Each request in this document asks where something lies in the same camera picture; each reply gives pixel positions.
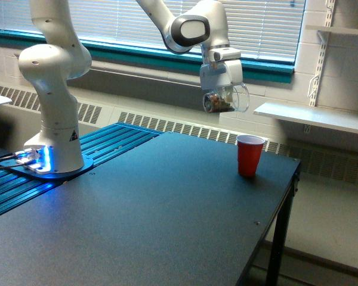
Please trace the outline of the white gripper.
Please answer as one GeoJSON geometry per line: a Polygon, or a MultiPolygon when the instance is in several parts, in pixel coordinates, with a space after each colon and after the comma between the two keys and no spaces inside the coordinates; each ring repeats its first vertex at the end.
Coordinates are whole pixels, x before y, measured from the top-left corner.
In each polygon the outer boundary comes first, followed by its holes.
{"type": "Polygon", "coordinates": [[[240,60],[220,61],[216,67],[211,63],[203,64],[199,76],[202,90],[240,85],[243,82],[242,64],[240,60]]]}

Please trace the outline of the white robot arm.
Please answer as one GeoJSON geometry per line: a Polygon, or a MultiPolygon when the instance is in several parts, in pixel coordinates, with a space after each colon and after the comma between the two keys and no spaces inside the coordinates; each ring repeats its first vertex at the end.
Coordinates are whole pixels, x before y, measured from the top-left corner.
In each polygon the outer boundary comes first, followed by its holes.
{"type": "MultiPolygon", "coordinates": [[[[196,45],[201,47],[200,84],[207,94],[224,95],[243,86],[241,53],[230,46],[221,2],[200,1],[179,16],[162,1],[140,1],[139,6],[171,52],[184,54],[196,45]]],[[[67,1],[31,1],[30,12],[46,43],[24,49],[18,65],[38,95],[41,130],[24,144],[25,155],[17,162],[42,176],[77,172],[85,162],[79,140],[78,102],[67,81],[87,73],[92,58],[75,33],[67,1]]]]}

